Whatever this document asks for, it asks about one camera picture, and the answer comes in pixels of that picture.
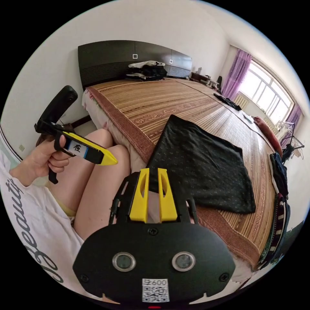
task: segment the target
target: bed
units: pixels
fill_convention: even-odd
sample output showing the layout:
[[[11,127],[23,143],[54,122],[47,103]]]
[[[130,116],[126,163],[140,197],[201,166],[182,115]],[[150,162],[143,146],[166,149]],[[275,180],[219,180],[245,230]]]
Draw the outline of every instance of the bed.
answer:
[[[99,83],[83,84],[82,105],[97,128],[106,127],[117,144],[127,147],[132,172],[146,166],[171,114],[243,149],[256,212],[236,214],[197,206],[199,224],[216,232],[233,255],[236,270],[232,281],[243,282],[256,268],[273,220],[275,191],[268,156],[274,149],[242,111],[219,101],[205,85],[182,78],[152,82],[114,78],[101,83],[102,78],[97,77]],[[159,220],[158,194],[152,192],[149,216],[151,221]]]

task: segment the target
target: black headboard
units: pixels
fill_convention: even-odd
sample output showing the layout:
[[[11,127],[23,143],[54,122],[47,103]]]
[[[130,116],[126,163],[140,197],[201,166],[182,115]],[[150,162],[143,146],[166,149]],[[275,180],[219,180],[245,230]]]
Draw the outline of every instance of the black headboard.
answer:
[[[132,63],[155,60],[164,62],[167,76],[187,77],[191,57],[160,45],[128,40],[111,40],[81,45],[78,65],[83,89],[103,82],[118,80]]]

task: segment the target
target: qr code sticker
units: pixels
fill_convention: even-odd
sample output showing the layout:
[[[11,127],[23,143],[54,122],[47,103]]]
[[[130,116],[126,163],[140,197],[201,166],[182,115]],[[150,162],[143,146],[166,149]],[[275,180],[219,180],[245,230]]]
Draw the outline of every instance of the qr code sticker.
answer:
[[[142,301],[146,303],[168,302],[168,279],[142,279]]]

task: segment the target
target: purple curtain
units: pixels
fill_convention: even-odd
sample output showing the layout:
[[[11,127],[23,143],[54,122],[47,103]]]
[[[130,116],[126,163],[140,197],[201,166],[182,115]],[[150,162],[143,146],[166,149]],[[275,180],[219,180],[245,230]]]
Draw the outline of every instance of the purple curtain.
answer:
[[[240,85],[248,72],[252,56],[245,51],[238,49],[235,60],[230,68],[229,74],[222,87],[222,95],[234,100]]]
[[[288,123],[295,123],[295,127],[298,124],[298,121],[300,119],[300,115],[301,115],[302,111],[301,108],[298,104],[295,104],[293,109],[291,110],[291,113],[288,115],[286,122]],[[287,137],[291,136],[290,133],[287,133],[284,138],[281,141],[281,147],[285,148],[287,144],[290,143],[290,139],[287,139]]]

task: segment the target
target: black device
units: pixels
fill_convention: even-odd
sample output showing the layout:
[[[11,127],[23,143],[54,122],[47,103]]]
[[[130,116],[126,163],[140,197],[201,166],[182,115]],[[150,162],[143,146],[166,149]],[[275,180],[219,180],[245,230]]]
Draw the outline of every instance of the black device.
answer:
[[[56,151],[62,151],[72,157],[80,156],[97,165],[117,164],[116,158],[107,149],[65,129],[63,125],[56,124],[77,98],[78,94],[71,86],[63,87],[35,124],[36,132],[53,136],[55,138],[54,148]],[[66,138],[66,144],[63,148],[59,142],[62,135]],[[49,169],[48,179],[54,184],[58,183],[56,173],[51,169]]]
[[[85,240],[73,264],[87,292],[145,309],[184,306],[227,285],[235,264],[226,244],[198,224],[194,200],[172,172],[158,169],[158,183],[161,223],[151,224],[149,169],[124,179],[109,225]]]

